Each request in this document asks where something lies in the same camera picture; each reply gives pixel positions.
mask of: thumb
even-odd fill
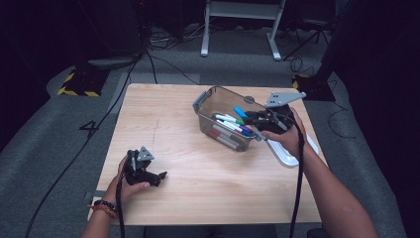
[[[270,139],[272,141],[280,142],[280,140],[281,140],[280,135],[278,135],[276,133],[273,133],[273,132],[270,132],[270,131],[262,131],[262,135],[267,137],[268,139]]]
[[[137,192],[137,191],[146,189],[146,188],[148,188],[150,186],[151,186],[151,184],[148,183],[148,182],[146,182],[146,181],[143,181],[143,182],[139,182],[139,183],[130,185],[130,187],[132,188],[132,191],[133,192]]]

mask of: person's right hand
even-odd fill
[[[294,108],[290,107],[290,110],[293,112],[294,119],[297,125],[299,126],[306,143],[306,131],[305,127],[303,126],[302,120],[300,119],[299,115],[297,114]],[[297,129],[294,125],[281,135],[270,131],[262,131],[262,135],[272,141],[279,142],[281,146],[284,147],[284,149],[286,149],[290,153],[290,155],[299,159],[299,137],[297,134]]]

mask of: forearm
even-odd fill
[[[96,210],[90,216],[89,222],[81,235],[82,238],[109,237],[111,217],[103,210]]]
[[[377,237],[363,206],[308,146],[304,160],[305,176],[327,233],[331,237]]]
[[[111,204],[116,205],[116,198],[115,193],[113,190],[116,183],[116,179],[114,178],[110,183],[107,192],[102,197],[103,200],[110,202]],[[91,238],[91,237],[109,237],[109,230],[111,225],[112,218],[111,216],[105,212],[104,210],[95,210],[92,212],[89,222],[82,234],[82,238]]]

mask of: hand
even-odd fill
[[[294,119],[297,125],[299,126],[300,131],[302,132],[303,138],[306,143],[306,131],[305,131],[305,127],[303,126],[302,120],[300,119],[299,115],[297,114],[294,108],[290,107],[290,110],[293,112]],[[272,141],[279,142],[281,146],[283,146],[284,149],[286,149],[290,153],[290,155],[298,159],[299,137],[297,134],[297,129],[294,125],[281,135],[278,135],[270,131],[262,131],[262,135],[269,138]]]
[[[118,180],[120,179],[121,172],[123,170],[123,167],[126,163],[127,156],[124,157],[124,159],[120,162],[120,165],[118,167],[118,173],[117,175],[112,179],[111,183],[108,186],[108,189],[105,192],[105,195],[102,197],[102,199],[109,201],[113,204],[116,204],[116,189]],[[151,186],[148,182],[139,182],[133,185],[129,185],[127,183],[126,178],[122,179],[122,188],[121,188],[121,203],[124,205],[130,198],[138,193],[139,191]]]

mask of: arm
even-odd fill
[[[126,162],[126,157],[121,161],[118,174],[112,179],[109,184],[105,195],[102,197],[103,200],[106,200],[114,205],[117,204],[115,193],[117,189],[118,179],[120,178],[121,170]],[[139,192],[140,190],[150,186],[148,182],[140,182],[134,185],[129,185],[125,178],[122,180],[122,189],[121,189],[121,203],[124,206],[125,203],[130,199],[132,195]],[[90,216],[89,222],[87,223],[86,228],[81,235],[82,238],[92,238],[92,237],[109,237],[109,229],[111,225],[111,216],[103,210],[96,210]]]
[[[292,109],[299,128],[306,135],[301,119]],[[280,142],[281,145],[297,158],[297,129],[293,126],[282,135],[269,131],[262,134]],[[373,224],[359,201],[333,175],[312,147],[305,142],[303,149],[304,173],[311,186],[321,220],[331,237],[377,237]]]

